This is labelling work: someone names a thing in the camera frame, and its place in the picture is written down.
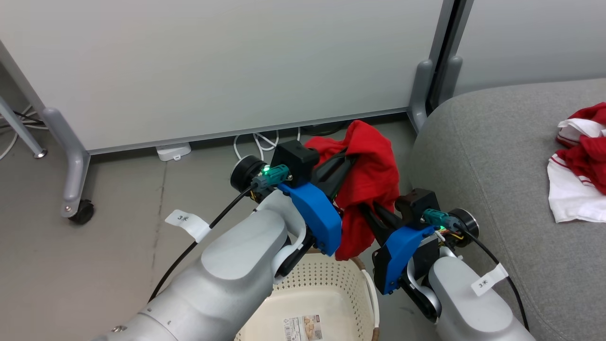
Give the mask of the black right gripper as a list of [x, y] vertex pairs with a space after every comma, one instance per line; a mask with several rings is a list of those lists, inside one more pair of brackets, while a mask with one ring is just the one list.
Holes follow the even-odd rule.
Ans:
[[[402, 218], [383, 205], [374, 202], [373, 209], [368, 204], [359, 204], [366, 224], [379, 245], [384, 245], [389, 235], [404, 226]], [[411, 259], [415, 280], [426, 276], [433, 263], [442, 257], [456, 257], [456, 248], [469, 245], [472, 240], [464, 232], [479, 237], [479, 225], [466, 210], [453, 209], [450, 212], [426, 209], [421, 213], [422, 227], [432, 227], [434, 233], [425, 237]]]

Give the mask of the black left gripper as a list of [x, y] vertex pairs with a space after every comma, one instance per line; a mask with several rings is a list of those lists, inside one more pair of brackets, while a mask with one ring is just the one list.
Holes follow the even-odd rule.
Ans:
[[[353, 155], [347, 155], [347, 150], [342, 150], [321, 162], [312, 171], [312, 183], [325, 183], [325, 194], [333, 201], [340, 188], [346, 181], [348, 174], [357, 162]], [[230, 174], [230, 185], [238, 192], [248, 188], [252, 179], [257, 177], [261, 171], [268, 166], [255, 155], [247, 155], [236, 163]]]

